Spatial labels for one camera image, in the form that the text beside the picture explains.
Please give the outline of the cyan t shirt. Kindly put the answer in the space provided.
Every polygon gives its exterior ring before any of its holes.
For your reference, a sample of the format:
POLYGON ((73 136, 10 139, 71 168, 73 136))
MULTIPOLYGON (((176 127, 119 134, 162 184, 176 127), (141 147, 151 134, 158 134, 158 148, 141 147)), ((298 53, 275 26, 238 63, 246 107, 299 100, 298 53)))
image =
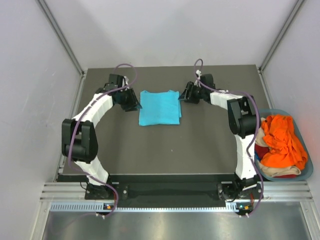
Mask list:
POLYGON ((138 124, 140 126, 154 125, 179 125, 181 104, 179 101, 180 93, 169 90, 167 92, 140 92, 140 104, 138 124))

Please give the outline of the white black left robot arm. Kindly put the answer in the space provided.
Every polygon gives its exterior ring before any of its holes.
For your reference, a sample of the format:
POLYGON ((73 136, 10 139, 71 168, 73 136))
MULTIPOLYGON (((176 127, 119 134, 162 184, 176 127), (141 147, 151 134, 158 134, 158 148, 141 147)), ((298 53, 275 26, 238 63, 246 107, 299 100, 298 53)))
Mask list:
POLYGON ((98 159, 96 126, 114 105, 120 105, 125 112, 142 108, 129 79, 111 73, 108 82, 95 92, 84 109, 73 118, 63 120, 61 126, 62 154, 84 172, 89 183, 96 186, 97 194, 105 199, 113 194, 114 187, 108 183, 109 173, 98 159))

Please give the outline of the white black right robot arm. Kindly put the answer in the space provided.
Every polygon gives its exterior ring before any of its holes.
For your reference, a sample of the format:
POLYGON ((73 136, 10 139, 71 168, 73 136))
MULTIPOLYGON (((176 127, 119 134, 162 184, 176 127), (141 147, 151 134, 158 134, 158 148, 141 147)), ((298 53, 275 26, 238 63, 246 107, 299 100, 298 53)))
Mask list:
POLYGON ((236 140, 237 165, 235 174, 240 179, 233 185, 233 192, 239 198, 245 198, 252 191, 246 181, 257 174, 252 163, 254 145, 261 125, 257 117, 258 108, 254 98, 247 94, 240 95, 223 89, 216 89, 212 74, 195 72, 196 80, 189 81, 179 96, 180 101, 198 104, 201 100, 227 111, 228 125, 236 140))

